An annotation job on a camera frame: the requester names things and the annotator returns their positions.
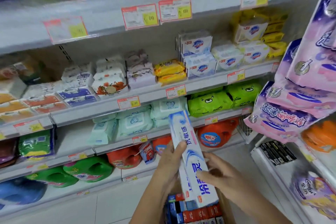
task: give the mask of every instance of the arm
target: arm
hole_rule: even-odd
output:
[[[203,154],[209,159],[209,167],[214,168],[219,175],[212,175],[211,171],[199,171],[199,179],[219,188],[229,200],[259,224],[292,224],[232,165],[213,153]]]
[[[173,143],[167,145],[129,224],[158,224],[170,190],[177,180],[182,153],[187,147],[180,142],[174,151]]]

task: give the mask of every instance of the pink and purple package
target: pink and purple package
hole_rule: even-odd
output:
[[[315,118],[321,119],[336,110],[336,93],[301,87],[285,78],[300,42],[301,39],[297,39],[288,45],[266,100],[289,109],[310,113]]]
[[[330,220],[336,220],[336,195],[317,174],[311,171],[296,173],[290,188],[303,205],[309,205]]]
[[[267,82],[254,103],[245,124],[254,131],[282,143],[295,142],[297,136],[318,120],[306,112],[287,109],[266,101],[273,82]]]
[[[336,92],[336,0],[319,0],[286,78]]]

